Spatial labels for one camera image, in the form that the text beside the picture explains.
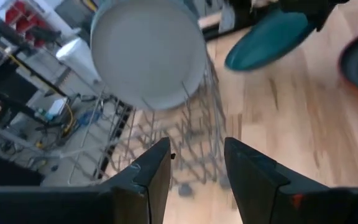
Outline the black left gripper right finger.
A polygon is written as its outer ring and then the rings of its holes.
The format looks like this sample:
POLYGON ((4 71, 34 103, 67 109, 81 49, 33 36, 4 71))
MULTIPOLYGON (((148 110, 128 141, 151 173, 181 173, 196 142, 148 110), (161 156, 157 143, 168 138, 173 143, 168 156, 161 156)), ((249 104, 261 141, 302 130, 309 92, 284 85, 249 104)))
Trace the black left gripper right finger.
POLYGON ((328 187, 235 138, 224 158, 243 224, 358 224, 358 187, 328 187))

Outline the black sit-stand desk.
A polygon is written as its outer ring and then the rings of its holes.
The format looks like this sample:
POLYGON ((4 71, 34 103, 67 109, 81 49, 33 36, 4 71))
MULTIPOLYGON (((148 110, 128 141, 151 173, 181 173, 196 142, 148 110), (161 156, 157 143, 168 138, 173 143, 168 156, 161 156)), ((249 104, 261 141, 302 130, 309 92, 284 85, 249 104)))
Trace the black sit-stand desk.
POLYGON ((64 110, 68 112, 67 122, 62 120, 49 121, 45 118, 40 118, 40 116, 36 115, 36 110, 27 106, 30 97, 36 93, 38 88, 20 75, 18 70, 27 73, 31 78, 35 77, 54 94, 63 97, 66 97, 67 94, 20 59, 18 55, 21 53, 32 55, 36 53, 36 49, 5 22, 0 20, 0 104, 15 114, 22 113, 27 115, 45 128, 62 125, 67 131, 70 130, 75 119, 69 102, 66 102, 64 107, 64 110))

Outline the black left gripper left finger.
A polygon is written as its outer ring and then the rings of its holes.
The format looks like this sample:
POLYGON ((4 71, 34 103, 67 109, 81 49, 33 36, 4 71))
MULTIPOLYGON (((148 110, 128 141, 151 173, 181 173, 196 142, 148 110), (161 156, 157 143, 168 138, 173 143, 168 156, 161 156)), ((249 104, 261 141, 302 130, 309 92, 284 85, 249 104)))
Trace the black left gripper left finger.
POLYGON ((98 185, 0 187, 0 224, 162 224, 170 179, 164 137, 98 185))

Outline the teal plate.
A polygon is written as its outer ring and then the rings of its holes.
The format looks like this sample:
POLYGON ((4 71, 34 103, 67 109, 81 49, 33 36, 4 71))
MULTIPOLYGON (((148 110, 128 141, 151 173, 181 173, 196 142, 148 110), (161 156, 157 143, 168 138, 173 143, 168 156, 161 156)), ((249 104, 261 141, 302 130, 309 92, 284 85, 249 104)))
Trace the teal plate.
POLYGON ((275 9, 234 45, 225 66, 247 72, 262 68, 297 48, 313 30, 304 14, 275 9))

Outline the black table edge frame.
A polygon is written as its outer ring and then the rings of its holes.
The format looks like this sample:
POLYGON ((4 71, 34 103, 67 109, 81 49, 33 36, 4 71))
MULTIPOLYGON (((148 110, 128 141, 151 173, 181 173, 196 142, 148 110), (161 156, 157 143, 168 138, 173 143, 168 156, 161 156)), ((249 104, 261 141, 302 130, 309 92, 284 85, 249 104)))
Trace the black table edge frame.
POLYGON ((121 136, 131 113, 132 107, 122 102, 113 105, 111 111, 107 111, 107 105, 103 107, 103 121, 109 121, 109 129, 106 143, 100 149, 101 157, 94 172, 97 179, 106 180, 121 171, 124 147, 121 136))

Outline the red storage bin shelf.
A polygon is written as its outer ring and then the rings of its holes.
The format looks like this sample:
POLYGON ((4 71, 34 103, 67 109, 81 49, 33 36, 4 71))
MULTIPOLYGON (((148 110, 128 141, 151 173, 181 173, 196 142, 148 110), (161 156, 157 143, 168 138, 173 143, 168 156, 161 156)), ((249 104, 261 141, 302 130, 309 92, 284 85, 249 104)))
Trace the red storage bin shelf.
POLYGON ((41 32, 49 30, 48 24, 24 0, 13 0, 13 3, 9 3, 4 20, 34 47, 41 48, 47 43, 46 38, 41 37, 41 32))

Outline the large light grey-blue plate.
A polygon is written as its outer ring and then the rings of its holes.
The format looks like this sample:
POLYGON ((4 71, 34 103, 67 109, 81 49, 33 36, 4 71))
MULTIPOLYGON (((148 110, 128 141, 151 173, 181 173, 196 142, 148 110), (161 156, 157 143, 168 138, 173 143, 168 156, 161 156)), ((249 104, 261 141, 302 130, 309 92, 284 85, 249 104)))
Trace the large light grey-blue plate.
POLYGON ((184 103, 208 64, 192 0, 101 0, 90 46, 112 94, 143 110, 184 103))

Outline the white notebook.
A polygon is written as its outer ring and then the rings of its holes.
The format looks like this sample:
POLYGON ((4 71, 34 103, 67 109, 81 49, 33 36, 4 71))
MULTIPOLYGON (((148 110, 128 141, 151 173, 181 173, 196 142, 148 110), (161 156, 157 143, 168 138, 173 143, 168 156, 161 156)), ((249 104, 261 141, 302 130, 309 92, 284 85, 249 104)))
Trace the white notebook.
POLYGON ((48 109, 48 111, 46 112, 46 118, 51 121, 52 119, 54 119, 56 116, 61 115, 65 104, 67 102, 68 98, 60 98, 57 99, 53 102, 53 104, 51 105, 51 107, 48 109))

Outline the white plastic bin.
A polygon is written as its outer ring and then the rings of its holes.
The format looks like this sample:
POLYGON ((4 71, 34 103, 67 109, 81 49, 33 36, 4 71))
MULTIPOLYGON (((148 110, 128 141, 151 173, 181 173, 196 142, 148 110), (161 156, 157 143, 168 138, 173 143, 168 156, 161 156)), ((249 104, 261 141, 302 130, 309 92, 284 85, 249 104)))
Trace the white plastic bin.
POLYGON ((69 41, 57 51, 55 56, 88 84, 92 85, 101 81, 94 67, 91 50, 83 39, 78 37, 69 41))

